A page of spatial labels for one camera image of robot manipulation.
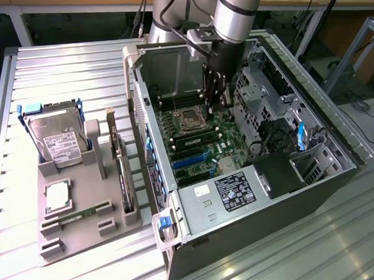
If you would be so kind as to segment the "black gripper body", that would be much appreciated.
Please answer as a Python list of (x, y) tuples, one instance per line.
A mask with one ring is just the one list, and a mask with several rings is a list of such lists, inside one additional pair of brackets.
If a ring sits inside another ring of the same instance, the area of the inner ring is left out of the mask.
[(225, 76), (228, 83), (237, 73), (246, 48), (246, 42), (230, 43), (226, 40), (215, 41), (212, 44), (207, 65), (213, 71)]

